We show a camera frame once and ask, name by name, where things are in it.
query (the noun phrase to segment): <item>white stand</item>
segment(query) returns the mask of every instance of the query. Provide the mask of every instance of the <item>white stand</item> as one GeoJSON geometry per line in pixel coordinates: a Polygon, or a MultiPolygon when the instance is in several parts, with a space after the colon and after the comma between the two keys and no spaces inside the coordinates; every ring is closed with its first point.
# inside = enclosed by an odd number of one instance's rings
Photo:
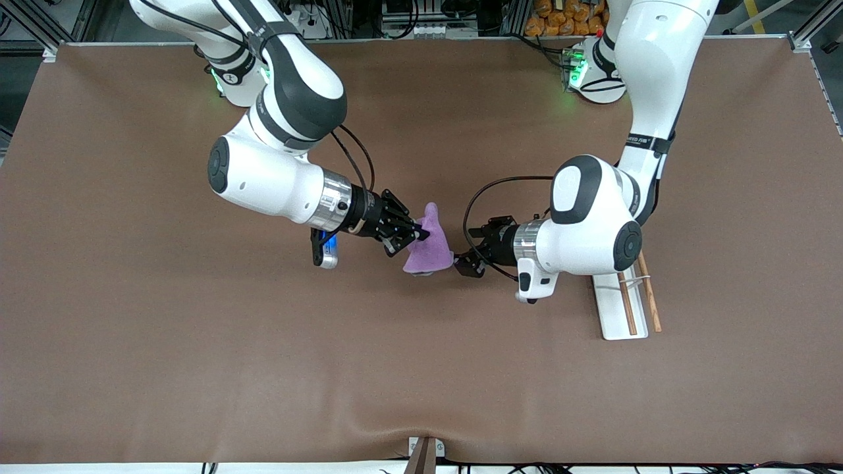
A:
{"type": "Polygon", "coordinates": [[[644,304],[642,303],[642,280],[637,278],[635,266],[624,271],[624,279],[632,306],[632,317],[635,320],[637,334],[630,334],[626,322],[624,300],[620,296],[620,284],[616,273],[610,275],[594,275],[594,297],[597,300],[597,312],[600,315],[600,327],[603,329],[603,339],[616,341],[619,339],[641,339],[648,336],[647,320],[644,318],[644,304]]]}

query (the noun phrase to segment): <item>black joint cap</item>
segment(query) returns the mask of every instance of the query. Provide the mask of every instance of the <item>black joint cap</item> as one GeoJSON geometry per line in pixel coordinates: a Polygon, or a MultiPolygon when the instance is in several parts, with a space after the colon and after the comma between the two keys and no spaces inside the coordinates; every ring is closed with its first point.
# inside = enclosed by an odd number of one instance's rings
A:
{"type": "Polygon", "coordinates": [[[217,193],[222,194],[228,187],[228,140],[220,137],[211,148],[211,156],[208,157],[208,183],[217,193]]]}
{"type": "Polygon", "coordinates": [[[641,226],[635,221],[626,223],[615,237],[615,270],[623,272],[638,258],[641,252],[641,226]]]}

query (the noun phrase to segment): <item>purple cloth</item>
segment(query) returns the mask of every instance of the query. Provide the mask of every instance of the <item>purple cloth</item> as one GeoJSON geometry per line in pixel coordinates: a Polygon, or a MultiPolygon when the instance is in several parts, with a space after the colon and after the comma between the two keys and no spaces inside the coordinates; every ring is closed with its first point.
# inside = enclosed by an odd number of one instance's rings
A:
{"type": "Polygon", "coordinates": [[[421,228],[430,232],[424,240],[415,240],[407,246],[410,256],[404,265],[407,273],[424,274],[444,270],[454,264],[454,253],[448,247],[445,232],[439,225],[439,208],[429,202],[424,208],[424,217],[417,219],[421,228]]]}

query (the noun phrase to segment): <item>orange bag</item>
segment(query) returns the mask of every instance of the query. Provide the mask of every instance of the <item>orange bag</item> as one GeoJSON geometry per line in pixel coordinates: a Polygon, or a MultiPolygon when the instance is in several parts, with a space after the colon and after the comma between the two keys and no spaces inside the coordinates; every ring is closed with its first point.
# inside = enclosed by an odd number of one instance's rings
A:
{"type": "Polygon", "coordinates": [[[541,36],[544,31],[545,19],[540,17],[530,17],[524,26],[524,36],[541,36]]]}
{"type": "Polygon", "coordinates": [[[574,35],[585,36],[588,34],[588,24],[584,21],[574,22],[574,35]]]}
{"type": "Polygon", "coordinates": [[[566,0],[565,1],[565,9],[563,10],[563,12],[565,13],[566,17],[574,18],[574,15],[576,15],[577,13],[579,13],[583,10],[588,11],[588,7],[586,7],[585,5],[580,3],[579,0],[566,0]]]}
{"type": "Polygon", "coordinates": [[[574,34],[574,20],[567,19],[562,26],[559,27],[559,35],[573,35],[574,34]]]}
{"type": "Polygon", "coordinates": [[[550,0],[533,0],[533,8],[535,14],[541,18],[547,18],[547,15],[553,11],[553,3],[550,0]]]}
{"type": "Polygon", "coordinates": [[[559,28],[564,25],[567,20],[568,18],[565,17],[563,12],[554,10],[553,13],[547,16],[547,26],[555,26],[556,28],[559,28]]]}
{"type": "Polygon", "coordinates": [[[580,8],[580,10],[574,14],[574,21],[588,20],[589,13],[590,12],[588,11],[588,5],[583,5],[583,7],[580,8]]]}
{"type": "Polygon", "coordinates": [[[596,35],[598,31],[603,29],[603,23],[600,21],[599,16],[592,17],[588,21],[588,33],[592,35],[596,35]]]}

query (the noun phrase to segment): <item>green indicator light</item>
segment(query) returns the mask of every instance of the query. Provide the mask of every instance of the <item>green indicator light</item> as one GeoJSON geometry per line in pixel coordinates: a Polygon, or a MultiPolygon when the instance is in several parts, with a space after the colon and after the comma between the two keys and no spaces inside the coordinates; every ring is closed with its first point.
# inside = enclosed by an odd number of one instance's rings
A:
{"type": "Polygon", "coordinates": [[[579,89],[583,85],[583,79],[587,70],[588,62],[584,59],[580,60],[579,64],[571,71],[571,87],[579,89]]]}
{"type": "Polygon", "coordinates": [[[223,85],[219,81],[219,76],[217,75],[217,71],[211,69],[211,75],[213,76],[213,80],[217,82],[217,90],[220,94],[223,93],[223,85]]]}

